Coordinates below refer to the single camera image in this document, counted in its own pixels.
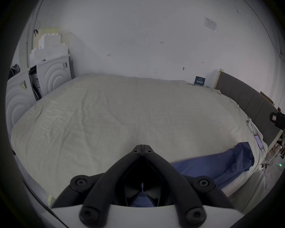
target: floor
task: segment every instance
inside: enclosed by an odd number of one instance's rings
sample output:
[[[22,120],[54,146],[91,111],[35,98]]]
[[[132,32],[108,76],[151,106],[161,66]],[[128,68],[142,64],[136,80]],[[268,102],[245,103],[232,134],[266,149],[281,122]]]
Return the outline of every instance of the floor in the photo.
[[[272,149],[270,152],[266,155],[266,160],[270,160],[275,154],[274,149]],[[270,192],[270,190],[274,187],[274,185],[279,180],[282,171],[277,167],[275,164],[277,157],[274,157],[270,162],[269,165],[267,165],[267,168],[263,168],[262,171],[265,174],[265,181],[266,181],[266,188],[265,193],[266,195]]]

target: black device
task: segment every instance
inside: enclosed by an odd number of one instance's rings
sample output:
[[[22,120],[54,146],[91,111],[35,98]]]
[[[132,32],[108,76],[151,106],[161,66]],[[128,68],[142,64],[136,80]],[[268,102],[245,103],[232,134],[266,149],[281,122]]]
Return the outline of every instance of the black device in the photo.
[[[269,120],[274,123],[274,125],[281,130],[285,129],[285,114],[278,112],[271,112],[269,116]]]

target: gray upholstered headboard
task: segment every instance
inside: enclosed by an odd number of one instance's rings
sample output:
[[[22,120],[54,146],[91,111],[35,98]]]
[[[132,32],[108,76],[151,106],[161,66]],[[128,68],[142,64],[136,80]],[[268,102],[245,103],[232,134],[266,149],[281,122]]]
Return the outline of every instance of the gray upholstered headboard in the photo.
[[[215,89],[219,89],[222,94],[238,103],[260,130],[264,142],[270,146],[280,132],[280,129],[269,120],[270,113],[276,113],[277,109],[255,89],[224,72],[219,72]]]

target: sticker on wall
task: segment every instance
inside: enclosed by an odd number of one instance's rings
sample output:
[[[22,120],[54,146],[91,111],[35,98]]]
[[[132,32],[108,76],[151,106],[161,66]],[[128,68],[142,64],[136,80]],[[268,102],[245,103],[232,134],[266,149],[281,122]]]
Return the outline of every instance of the sticker on wall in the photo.
[[[216,22],[205,17],[205,26],[216,32]]]
[[[20,83],[20,86],[21,86],[23,89],[26,89],[26,88],[27,88],[25,80]]]
[[[195,82],[194,82],[194,84],[195,85],[204,85],[204,83],[205,83],[205,78],[202,78],[202,77],[198,77],[198,76],[196,76],[195,77]]]

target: white wall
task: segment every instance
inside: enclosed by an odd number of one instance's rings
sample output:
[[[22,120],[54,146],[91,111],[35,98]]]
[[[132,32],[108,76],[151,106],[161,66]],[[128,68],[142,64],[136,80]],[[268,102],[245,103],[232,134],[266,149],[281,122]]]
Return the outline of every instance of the white wall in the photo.
[[[36,24],[60,28],[76,76],[190,83],[201,76],[213,86],[221,68],[278,106],[285,83],[280,38],[262,1],[248,3],[259,18],[244,0],[44,0]],[[217,22],[216,32],[204,17]]]

